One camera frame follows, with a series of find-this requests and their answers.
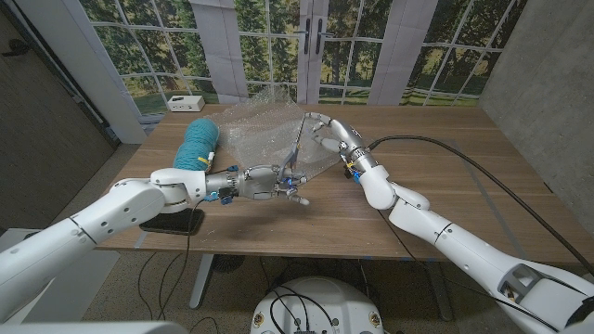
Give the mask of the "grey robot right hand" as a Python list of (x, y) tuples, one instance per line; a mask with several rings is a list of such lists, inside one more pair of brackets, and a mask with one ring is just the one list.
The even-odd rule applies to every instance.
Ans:
[[(361, 135), (353, 127), (316, 112), (307, 112), (304, 117), (316, 121), (312, 128), (312, 139), (326, 150), (338, 153), (350, 174), (362, 176), (364, 173), (378, 173), (381, 170), (364, 145)], [(337, 139), (317, 135), (316, 132), (323, 127), (328, 127)]]

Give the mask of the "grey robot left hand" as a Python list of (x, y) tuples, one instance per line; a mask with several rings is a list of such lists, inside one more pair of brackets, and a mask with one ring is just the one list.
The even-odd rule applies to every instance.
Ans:
[(278, 165), (255, 165), (244, 170), (231, 166), (206, 176), (205, 200), (220, 200), (223, 205), (235, 197), (253, 200), (288, 199), (301, 205), (310, 201), (298, 194), (298, 186), (307, 181), (305, 172)]

